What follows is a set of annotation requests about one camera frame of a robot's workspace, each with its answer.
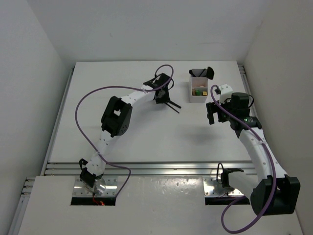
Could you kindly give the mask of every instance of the white container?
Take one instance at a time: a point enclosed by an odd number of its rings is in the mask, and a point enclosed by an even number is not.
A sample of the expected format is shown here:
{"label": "white container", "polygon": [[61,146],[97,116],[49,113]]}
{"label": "white container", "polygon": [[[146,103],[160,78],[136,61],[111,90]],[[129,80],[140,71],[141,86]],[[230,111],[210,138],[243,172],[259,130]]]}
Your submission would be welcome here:
{"label": "white container", "polygon": [[207,77],[192,77],[190,76],[189,79],[189,102],[190,103],[205,103],[207,96],[203,95],[192,95],[192,89],[199,90],[200,93],[206,92],[209,95],[208,92],[208,79]]}

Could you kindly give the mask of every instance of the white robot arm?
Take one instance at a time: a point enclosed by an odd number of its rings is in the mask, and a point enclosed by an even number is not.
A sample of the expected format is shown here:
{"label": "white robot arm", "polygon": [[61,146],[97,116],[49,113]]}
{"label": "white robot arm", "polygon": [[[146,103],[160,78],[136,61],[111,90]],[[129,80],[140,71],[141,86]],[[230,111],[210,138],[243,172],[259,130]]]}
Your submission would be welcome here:
{"label": "white robot arm", "polygon": [[79,161],[82,170],[80,179],[86,185],[93,188],[95,180],[101,178],[103,175],[106,162],[101,159],[99,153],[102,157],[111,153],[117,140],[129,127],[133,108],[152,100],[155,100],[157,104],[166,104],[172,109],[174,108],[169,104],[181,108],[170,100],[167,83],[169,79],[171,77],[162,73],[155,76],[154,79],[145,82],[140,88],[140,91],[133,92],[121,98],[116,96],[111,97],[101,118],[101,136],[96,146],[99,152],[94,152],[89,162],[85,159]]}
{"label": "white robot arm", "polygon": [[262,140],[259,141],[251,130],[222,111],[215,102],[206,104],[209,123],[214,124],[214,113],[218,114],[219,122],[230,122],[230,127],[247,149],[258,175],[256,180],[246,175],[242,169],[224,169],[221,174],[222,186],[236,188],[243,193],[258,215],[269,198],[273,181],[271,163],[264,149],[264,145],[266,145],[274,162],[277,190],[264,215],[293,213],[300,191],[300,183],[296,177],[289,177],[279,165],[266,142],[261,123],[257,117],[250,116],[249,95],[234,93],[227,84],[219,86],[215,91],[220,94],[219,105],[248,125]]}
{"label": "white robot arm", "polygon": [[[155,98],[155,92],[144,92],[144,90],[150,90],[151,87],[143,85],[141,87],[143,91],[133,92],[127,96],[123,96],[120,98],[120,102],[124,102],[125,104],[130,105],[131,107],[140,106],[142,103],[147,101],[152,101]],[[121,112],[114,110],[114,115],[120,116]],[[121,128],[121,134],[124,134],[128,126],[124,125]],[[109,130],[102,130],[101,137],[97,144],[97,149],[100,154],[104,157],[111,153],[112,149],[115,146],[115,143],[120,138],[120,135],[111,136]],[[105,170],[106,163],[99,157],[97,152],[94,152],[90,161],[86,164],[87,171],[90,174],[95,175],[96,177],[102,175]]]}

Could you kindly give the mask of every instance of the purple cable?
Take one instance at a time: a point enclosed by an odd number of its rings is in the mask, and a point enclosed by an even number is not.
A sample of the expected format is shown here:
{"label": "purple cable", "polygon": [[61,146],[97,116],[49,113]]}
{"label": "purple cable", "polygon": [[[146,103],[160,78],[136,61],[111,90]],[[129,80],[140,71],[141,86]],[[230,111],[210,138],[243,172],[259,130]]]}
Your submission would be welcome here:
{"label": "purple cable", "polygon": [[[216,99],[214,98],[214,94],[213,94],[213,89],[214,89],[214,88],[218,88],[218,86],[217,86],[217,85],[213,85],[213,86],[211,87],[211,96],[212,96],[212,99],[213,99],[214,103],[215,103],[224,113],[226,113],[227,115],[229,115],[232,119],[238,121],[240,124],[242,124],[244,127],[246,127],[249,131],[251,131],[251,132],[255,135],[255,137],[258,139],[258,141],[263,141],[263,140],[261,139],[261,137],[260,137],[251,127],[249,127],[249,126],[248,126],[247,124],[245,124],[243,121],[241,121],[240,119],[238,119],[237,117],[235,117],[234,115],[232,115],[229,111],[227,111],[226,109],[224,109],[224,108],[216,101]],[[224,228],[227,232],[229,232],[230,234],[239,234],[239,233],[242,233],[242,232],[244,232],[244,231],[247,231],[247,230],[248,230],[249,228],[251,228],[256,222],[258,222],[259,219],[264,215],[265,211],[268,209],[268,207],[269,207],[269,205],[270,205],[270,203],[271,203],[271,201],[272,201],[272,199],[273,199],[273,196],[274,196],[274,194],[275,194],[275,191],[276,191],[276,170],[275,170],[274,161],[273,161],[273,158],[272,158],[272,156],[271,156],[271,154],[270,154],[270,151],[269,151],[268,147],[266,146],[266,144],[263,143],[262,146],[263,146],[263,148],[264,148],[266,154],[268,155],[268,158],[269,158],[269,161],[270,161],[270,165],[271,165],[271,168],[272,168],[272,172],[273,172],[273,184],[272,184],[272,188],[271,188],[271,191],[270,191],[268,200],[266,201],[266,203],[265,203],[264,207],[262,208],[262,210],[260,211],[260,213],[255,217],[255,219],[254,219],[251,223],[249,223],[247,226],[245,226],[245,227],[242,228],[242,229],[234,230],[234,231],[229,230],[229,229],[225,226],[225,224],[224,224],[224,215],[225,215],[226,211],[227,211],[232,205],[234,205],[236,202],[238,202],[238,201],[244,199],[245,197],[240,197],[240,198],[238,198],[238,199],[232,201],[232,202],[224,209],[224,211],[222,212],[222,216],[221,216],[222,226],[223,226],[223,228]]]}
{"label": "purple cable", "polygon": [[75,110],[75,122],[76,122],[76,125],[78,127],[78,130],[80,131],[80,133],[82,133],[82,135],[85,137],[85,139],[89,142],[89,144],[93,147],[93,149],[98,153],[99,157],[108,165],[110,166],[113,166],[113,167],[116,167],[116,168],[120,168],[120,169],[126,169],[129,171],[128,173],[128,176],[124,182],[124,184],[122,185],[122,187],[120,188],[120,190],[117,192],[116,194],[116,197],[119,195],[119,193],[121,192],[121,190],[123,189],[123,187],[126,185],[126,183],[128,182],[130,176],[131,176],[131,169],[129,169],[128,167],[126,166],[122,166],[122,165],[115,165],[113,163],[110,163],[108,162],[99,152],[99,150],[97,149],[97,147],[91,142],[91,140],[88,138],[88,136],[84,133],[84,131],[82,130],[82,128],[80,127],[79,123],[78,123],[78,119],[77,119],[77,113],[78,113],[78,109],[79,109],[79,106],[81,105],[81,103],[84,101],[85,98],[87,98],[89,95],[91,95],[92,93],[95,93],[97,91],[101,91],[101,90],[104,90],[104,89],[109,89],[109,88],[124,88],[124,89],[130,89],[130,90],[135,90],[135,91],[145,91],[145,92],[155,92],[157,90],[160,90],[161,88],[165,87],[172,79],[173,79],[173,75],[174,75],[174,68],[171,66],[171,65],[162,65],[160,67],[157,68],[155,74],[158,72],[158,70],[162,67],[165,67],[165,66],[168,66],[171,68],[172,70],[172,74],[170,76],[170,78],[162,85],[162,86],[159,86],[158,88],[155,88],[155,89],[152,89],[152,90],[142,90],[142,89],[139,89],[139,88],[134,88],[134,87],[125,87],[125,86],[109,86],[109,87],[101,87],[101,88],[98,88],[96,90],[93,90],[91,92],[89,92],[88,94],[86,94],[83,98],[81,98],[81,100],[78,102],[77,106],[76,106],[76,110]]}

